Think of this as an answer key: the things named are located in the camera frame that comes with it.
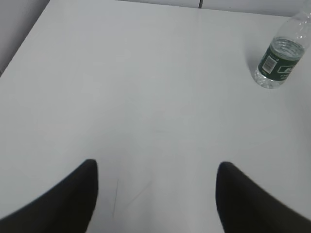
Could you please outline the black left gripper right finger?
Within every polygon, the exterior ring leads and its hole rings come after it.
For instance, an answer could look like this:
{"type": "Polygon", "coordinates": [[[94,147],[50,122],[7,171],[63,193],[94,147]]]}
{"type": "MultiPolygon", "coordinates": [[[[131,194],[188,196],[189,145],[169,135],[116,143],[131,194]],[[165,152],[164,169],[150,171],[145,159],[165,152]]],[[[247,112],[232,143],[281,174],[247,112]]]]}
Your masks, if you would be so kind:
{"type": "Polygon", "coordinates": [[[215,201],[226,233],[309,233],[311,221],[275,199],[231,162],[221,162],[215,201]]]}

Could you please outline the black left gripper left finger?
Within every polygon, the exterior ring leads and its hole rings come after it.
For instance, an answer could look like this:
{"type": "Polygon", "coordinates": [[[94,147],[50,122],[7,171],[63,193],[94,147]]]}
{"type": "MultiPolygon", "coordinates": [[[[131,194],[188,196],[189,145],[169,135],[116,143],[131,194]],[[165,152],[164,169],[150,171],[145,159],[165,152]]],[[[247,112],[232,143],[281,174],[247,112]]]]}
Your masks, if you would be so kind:
{"type": "Polygon", "coordinates": [[[98,165],[85,160],[45,194],[0,220],[2,233],[85,233],[98,198],[98,165]]]}

